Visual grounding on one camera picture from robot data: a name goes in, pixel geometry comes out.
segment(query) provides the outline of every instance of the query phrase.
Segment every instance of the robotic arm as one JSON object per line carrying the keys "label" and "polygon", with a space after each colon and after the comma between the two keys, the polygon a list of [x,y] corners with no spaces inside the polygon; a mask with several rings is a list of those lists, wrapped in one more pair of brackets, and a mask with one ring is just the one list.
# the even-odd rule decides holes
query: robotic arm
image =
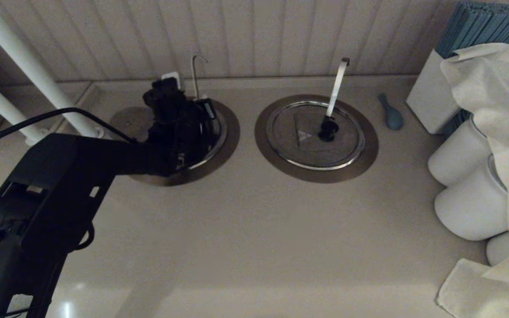
{"label": "robotic arm", "polygon": [[[167,177],[209,150],[213,110],[175,85],[158,81],[144,96],[156,117],[147,142],[53,133],[13,169],[0,187],[0,317],[45,316],[67,255],[93,240],[91,222],[116,175]],[[29,308],[8,312],[21,294],[33,296]]]}

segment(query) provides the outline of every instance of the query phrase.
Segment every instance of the countertop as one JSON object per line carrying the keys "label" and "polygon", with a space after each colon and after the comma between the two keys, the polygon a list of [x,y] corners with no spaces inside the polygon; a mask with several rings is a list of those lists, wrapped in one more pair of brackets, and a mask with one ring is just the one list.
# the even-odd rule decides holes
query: countertop
{"label": "countertop", "polygon": [[[47,316],[449,318],[434,303],[439,287],[460,258],[486,257],[485,243],[455,236],[433,209],[444,186],[427,160],[442,138],[404,102],[413,79],[345,82],[338,99],[368,118],[380,150],[363,175],[324,185],[273,167],[254,128],[277,99],[329,96],[333,78],[201,81],[239,119],[235,153],[187,185],[117,177],[94,219],[95,241],[67,258]],[[144,106],[149,84],[94,83],[86,108],[108,121]],[[380,92],[402,112],[402,130],[386,127]],[[0,185],[26,150],[21,135],[0,141]]]}

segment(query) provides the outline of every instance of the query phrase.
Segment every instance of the white box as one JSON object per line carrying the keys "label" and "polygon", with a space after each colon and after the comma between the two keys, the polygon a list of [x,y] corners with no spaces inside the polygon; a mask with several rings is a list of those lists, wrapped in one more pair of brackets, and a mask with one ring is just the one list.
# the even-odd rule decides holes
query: white box
{"label": "white box", "polygon": [[441,72],[442,61],[443,58],[433,50],[406,99],[422,125],[434,134],[442,133],[445,124],[461,109]]}

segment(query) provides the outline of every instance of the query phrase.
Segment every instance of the black cable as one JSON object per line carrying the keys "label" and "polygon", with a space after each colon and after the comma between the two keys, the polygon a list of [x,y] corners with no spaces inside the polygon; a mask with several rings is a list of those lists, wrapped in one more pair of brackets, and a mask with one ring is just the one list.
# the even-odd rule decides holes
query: black cable
{"label": "black cable", "polygon": [[19,129],[25,128],[28,125],[32,125],[34,123],[38,123],[39,121],[43,121],[43,120],[45,120],[47,118],[54,117],[54,116],[57,116],[57,115],[62,115],[62,114],[65,114],[65,113],[79,113],[79,114],[82,114],[82,115],[88,117],[89,119],[95,121],[99,125],[102,125],[103,127],[107,128],[112,133],[115,133],[115,135],[118,135],[119,137],[125,139],[129,143],[132,143],[132,144],[137,144],[138,143],[135,139],[129,137],[128,135],[125,135],[124,133],[119,131],[119,129],[116,129],[115,127],[111,126],[110,124],[106,123],[105,121],[102,121],[101,119],[99,119],[95,115],[89,113],[89,111],[85,111],[83,109],[79,109],[79,108],[76,108],[76,107],[67,107],[67,108],[62,108],[62,109],[57,109],[57,110],[49,111],[48,113],[40,114],[38,116],[32,117],[30,119],[27,119],[26,121],[22,121],[22,122],[20,122],[20,123],[18,123],[16,125],[12,125],[8,129],[4,129],[4,130],[0,131],[0,139],[5,137],[6,135],[10,135],[11,133],[14,133],[14,132],[18,131]]}
{"label": "black cable", "polygon": [[89,228],[87,229],[87,239],[83,243],[78,245],[75,248],[75,251],[83,250],[86,247],[88,247],[89,244],[91,244],[91,242],[93,242],[94,238],[95,238],[95,228],[93,227],[93,223],[90,223]]}

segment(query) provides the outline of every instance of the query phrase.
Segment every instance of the white beadboard wall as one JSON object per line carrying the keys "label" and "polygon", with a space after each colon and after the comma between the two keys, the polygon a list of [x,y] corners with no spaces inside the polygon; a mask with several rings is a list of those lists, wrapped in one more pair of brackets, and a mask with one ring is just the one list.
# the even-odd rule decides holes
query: white beadboard wall
{"label": "white beadboard wall", "polygon": [[[456,0],[0,0],[58,81],[417,74]],[[0,48],[0,85],[29,80]]]}

